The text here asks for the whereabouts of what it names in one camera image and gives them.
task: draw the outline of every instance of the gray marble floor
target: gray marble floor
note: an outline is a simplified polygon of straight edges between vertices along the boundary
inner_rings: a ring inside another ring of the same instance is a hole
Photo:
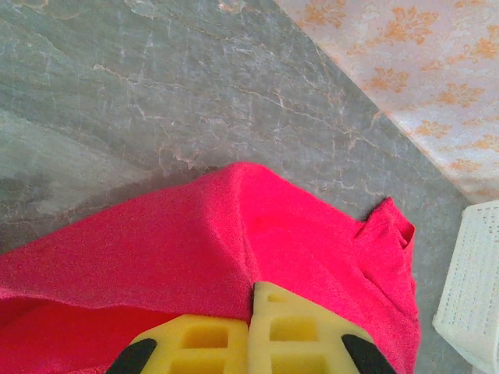
[[[246,4],[0,2],[0,248],[237,160],[356,218],[393,196],[418,228],[417,372],[471,372],[431,326],[468,203],[273,2]]]

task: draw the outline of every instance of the patterned fabric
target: patterned fabric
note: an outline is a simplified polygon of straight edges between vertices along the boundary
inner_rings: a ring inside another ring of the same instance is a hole
[[[472,202],[499,199],[499,0],[277,0]]]

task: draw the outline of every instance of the red towel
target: red towel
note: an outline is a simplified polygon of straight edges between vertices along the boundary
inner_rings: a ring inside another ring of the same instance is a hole
[[[360,325],[412,373],[413,235],[391,199],[358,222],[260,165],[233,164],[0,256],[0,372],[103,372],[173,316],[249,320],[253,282],[270,281]]]

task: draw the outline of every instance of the marble tile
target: marble tile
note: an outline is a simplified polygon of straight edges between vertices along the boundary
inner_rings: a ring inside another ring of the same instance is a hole
[[[393,196],[418,229],[416,372],[470,372],[431,326],[468,202],[273,2],[237,4],[0,3],[1,251],[237,160],[359,219]]]

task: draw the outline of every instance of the plastic crate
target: plastic crate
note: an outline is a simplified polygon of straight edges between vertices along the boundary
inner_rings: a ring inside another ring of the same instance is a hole
[[[473,366],[499,374],[499,200],[464,210],[434,326]]]

